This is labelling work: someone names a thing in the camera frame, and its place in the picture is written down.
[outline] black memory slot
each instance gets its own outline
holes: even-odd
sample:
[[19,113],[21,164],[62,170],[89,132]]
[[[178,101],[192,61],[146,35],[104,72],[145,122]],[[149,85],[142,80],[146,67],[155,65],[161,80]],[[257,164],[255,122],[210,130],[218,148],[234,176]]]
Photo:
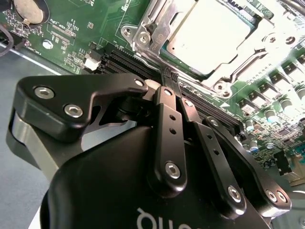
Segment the black memory slot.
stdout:
[[[160,73],[148,68],[139,60],[133,58],[128,53],[117,49],[111,44],[108,44],[102,53],[102,63],[94,73],[134,73],[144,80],[151,79],[159,83],[161,82]],[[201,119],[212,116],[218,119],[228,129],[239,128],[241,122],[224,113],[218,107],[207,100],[192,94],[186,88],[182,88],[181,91],[183,97],[190,100],[195,105]]]

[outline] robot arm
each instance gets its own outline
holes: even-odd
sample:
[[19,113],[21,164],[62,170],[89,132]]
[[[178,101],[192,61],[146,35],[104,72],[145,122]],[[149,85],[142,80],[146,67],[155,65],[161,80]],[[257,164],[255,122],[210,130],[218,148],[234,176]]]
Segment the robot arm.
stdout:
[[[230,132],[177,91],[134,74],[19,81],[7,143],[51,182],[42,229],[267,229],[290,210]],[[127,120],[137,126],[82,151],[85,133]]]

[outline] motherboard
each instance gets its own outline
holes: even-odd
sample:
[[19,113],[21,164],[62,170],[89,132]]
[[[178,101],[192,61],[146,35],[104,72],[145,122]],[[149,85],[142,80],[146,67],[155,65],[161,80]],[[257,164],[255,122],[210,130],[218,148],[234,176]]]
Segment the motherboard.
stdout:
[[168,66],[199,113],[242,126],[238,140],[260,164],[282,151],[305,164],[305,17],[295,9],[276,0],[40,2],[14,0],[0,14],[26,49],[73,74]]

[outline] capacitor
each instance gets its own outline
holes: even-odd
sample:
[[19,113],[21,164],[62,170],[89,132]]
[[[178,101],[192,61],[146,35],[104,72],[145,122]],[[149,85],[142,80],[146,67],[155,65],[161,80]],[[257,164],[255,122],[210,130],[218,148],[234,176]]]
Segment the capacitor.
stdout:
[[266,110],[264,114],[269,123],[274,123],[278,120],[278,117],[276,116],[275,111],[272,109]]
[[270,158],[270,159],[269,159],[269,163],[270,163],[270,166],[271,166],[271,167],[276,166],[276,162],[275,162],[275,159],[274,159],[274,158]]
[[301,101],[303,103],[305,103],[305,88],[301,88],[301,89],[297,90],[297,95],[299,96]]
[[270,162],[269,161],[265,161],[263,164],[264,169],[270,168]]
[[268,142],[267,144],[266,144],[266,148],[267,149],[273,149],[275,147],[275,145],[272,143],[272,142]]
[[251,140],[249,143],[250,152],[256,152],[258,151],[258,145],[256,140]]
[[251,153],[250,148],[249,148],[249,145],[244,144],[244,145],[243,145],[243,148],[246,150],[247,153]]
[[250,132],[254,130],[253,121],[251,119],[248,119],[245,121],[246,131]]
[[285,99],[281,101],[280,104],[286,115],[291,115],[295,112],[295,108],[290,99]]

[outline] metal plate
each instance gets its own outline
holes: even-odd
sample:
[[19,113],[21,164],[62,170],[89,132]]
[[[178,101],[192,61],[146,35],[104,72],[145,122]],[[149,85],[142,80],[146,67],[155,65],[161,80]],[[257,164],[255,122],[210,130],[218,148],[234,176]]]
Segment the metal plate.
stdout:
[[237,55],[250,27],[215,0],[199,1],[167,46],[167,51],[203,74]]

